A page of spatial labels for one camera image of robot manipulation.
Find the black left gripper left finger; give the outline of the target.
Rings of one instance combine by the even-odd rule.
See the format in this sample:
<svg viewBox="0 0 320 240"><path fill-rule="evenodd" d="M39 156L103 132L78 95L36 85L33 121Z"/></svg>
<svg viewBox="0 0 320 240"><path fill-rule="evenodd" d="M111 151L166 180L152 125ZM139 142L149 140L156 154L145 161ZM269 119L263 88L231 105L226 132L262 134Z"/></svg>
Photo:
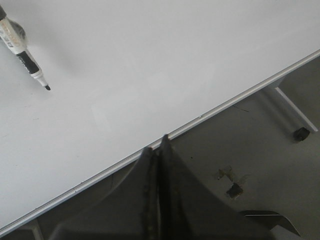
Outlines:
<svg viewBox="0 0 320 240"><path fill-rule="evenodd" d="M141 213L143 239L158 240L158 156L152 148L145 147L139 160L148 164L146 180L143 184L143 211Z"/></svg>

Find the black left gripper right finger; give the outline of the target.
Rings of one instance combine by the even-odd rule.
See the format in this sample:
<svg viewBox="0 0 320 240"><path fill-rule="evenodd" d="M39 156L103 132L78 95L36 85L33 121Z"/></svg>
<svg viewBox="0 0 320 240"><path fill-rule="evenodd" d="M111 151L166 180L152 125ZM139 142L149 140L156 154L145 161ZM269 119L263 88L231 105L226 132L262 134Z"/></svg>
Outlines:
<svg viewBox="0 0 320 240"><path fill-rule="evenodd" d="M166 134L162 137L158 151L161 237L163 240L188 240L190 230L182 208L173 157L173 149Z"/></svg>

